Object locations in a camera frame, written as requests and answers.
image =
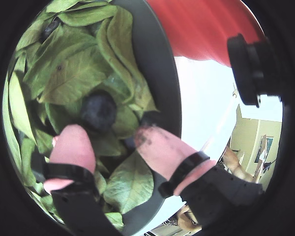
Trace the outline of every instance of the red object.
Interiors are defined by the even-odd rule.
[[[227,39],[241,33],[247,43],[264,40],[249,9],[240,0],[147,0],[174,52],[194,60],[231,66]]]

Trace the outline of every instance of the green leaf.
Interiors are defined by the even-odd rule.
[[[95,1],[110,2],[112,0],[81,0],[80,2],[95,2]]]
[[[52,218],[52,215],[46,210],[45,206],[41,203],[42,198],[40,196],[38,196],[36,193],[34,192],[29,192],[29,195],[31,196],[31,198],[36,202],[37,205],[40,206],[40,208],[49,216]]]
[[[46,27],[46,23],[43,20],[36,20],[33,22],[33,24],[22,35],[18,45],[16,46],[16,51],[37,42],[41,37],[44,27]]]
[[[108,92],[115,100],[117,106],[124,104],[130,96],[128,87],[115,72],[110,74],[97,88]]]
[[[26,54],[23,53],[19,56],[14,68],[14,71],[22,77],[24,76],[25,63],[26,63]]]
[[[76,102],[72,102],[72,103],[68,103],[64,105],[65,110],[67,111],[67,113],[69,114],[69,116],[71,116],[74,120],[78,120],[80,118],[80,111],[82,108],[82,99],[76,101]]]
[[[36,191],[36,194],[38,194],[39,196],[45,195],[46,191],[44,189],[44,184],[43,183],[36,183],[33,188]]]
[[[35,134],[39,153],[49,156],[53,149],[53,137],[39,129],[35,129]]]
[[[58,65],[39,102],[58,105],[75,102],[105,80],[105,72],[98,47],[89,47]]]
[[[100,174],[99,171],[95,171],[94,180],[95,180],[95,185],[96,185],[96,188],[98,189],[99,194],[102,195],[106,189],[105,178]]]
[[[38,21],[38,20],[43,20],[43,21],[45,21],[45,20],[49,20],[49,19],[51,19],[51,18],[53,18],[53,17],[55,17],[55,16],[56,16],[56,13],[54,13],[54,12],[47,12],[47,9],[44,8],[44,9],[43,9],[43,10],[37,15],[35,21]]]
[[[131,137],[139,127],[139,121],[133,111],[126,105],[117,108],[113,131],[119,139]]]
[[[58,15],[62,22],[69,26],[88,26],[100,22],[115,15],[116,6],[107,5],[104,7],[92,7],[83,10],[76,10]]]
[[[3,99],[2,99],[2,116],[3,116],[3,127],[6,136],[7,144],[10,148],[12,158],[14,159],[15,165],[18,170],[21,170],[22,160],[19,143],[14,135],[12,123],[9,114],[9,84],[8,79],[5,79]]]
[[[122,215],[119,212],[106,213],[105,216],[116,229],[122,230],[124,224],[122,222]]]
[[[90,31],[91,35],[96,37],[97,32],[99,31],[99,28],[100,28],[101,24],[102,24],[102,22],[97,22],[97,23],[91,24],[91,25],[86,26],[86,27]]]
[[[90,2],[87,4],[76,4],[75,6],[71,7],[70,9],[63,11],[63,13],[82,10],[82,9],[86,9],[89,7],[106,6],[107,4],[108,3],[105,1],[93,1],[93,2]]]
[[[46,12],[62,12],[74,6],[80,0],[53,0],[46,8]]]
[[[148,201],[154,189],[151,170],[135,151],[112,173],[104,192],[107,203],[125,214]]]
[[[41,203],[45,207],[48,212],[54,213],[56,212],[56,208],[54,206],[53,197],[51,195],[45,196],[41,198]]]
[[[90,136],[89,138],[95,156],[119,156],[121,154],[119,141],[112,132],[100,136]]]
[[[9,84],[9,101],[14,126],[35,141],[19,79],[15,72],[12,73]]]
[[[44,125],[46,125],[47,112],[46,112],[45,104],[37,103],[35,108],[40,121]]]
[[[73,123],[72,117],[68,115],[63,106],[46,103],[46,113],[48,119],[57,134],[69,124]]]
[[[26,99],[35,99],[44,90],[52,73],[55,73],[60,64],[68,57],[95,44],[93,36],[72,32],[70,28],[59,25],[42,44],[37,52],[34,66],[24,77],[23,86],[26,91]]]
[[[41,47],[41,43],[36,42],[36,43],[33,43],[25,48],[28,69],[31,69],[33,67],[34,57],[40,47]]]
[[[31,170],[31,155],[35,150],[36,144],[29,138],[24,138],[21,146],[22,171],[24,185],[27,187],[35,186],[36,178]]]
[[[103,21],[96,39],[98,42],[99,49],[104,57],[104,59],[107,61],[107,63],[112,67],[112,69],[115,71],[117,76],[119,76],[123,82],[126,84],[126,86],[129,89],[129,97],[126,99],[125,102],[131,100],[134,96],[134,90],[135,90],[135,81],[132,79],[131,74],[129,71],[123,66],[123,64],[119,61],[119,59],[116,57],[115,52],[112,50],[108,39],[107,39],[107,27],[110,23],[109,19],[106,19]]]
[[[118,7],[107,28],[107,38],[117,58],[131,73],[134,87],[134,102],[144,111],[156,110],[148,84],[139,71],[132,49],[132,15],[127,10]]]
[[[109,170],[104,166],[103,162],[99,158],[96,159],[96,169],[101,173],[109,174]]]

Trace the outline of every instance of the person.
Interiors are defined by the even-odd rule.
[[[236,154],[228,146],[226,146],[225,152],[223,154],[223,162],[226,167],[230,169],[234,176],[247,182],[253,181],[252,175],[242,168]]]

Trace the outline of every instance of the hand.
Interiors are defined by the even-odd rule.
[[[135,135],[135,144],[151,169],[167,180],[184,159],[197,152],[177,136],[156,126],[139,128]],[[215,164],[215,161],[207,160],[196,167],[174,190],[174,195],[178,196],[186,186],[204,175]]]

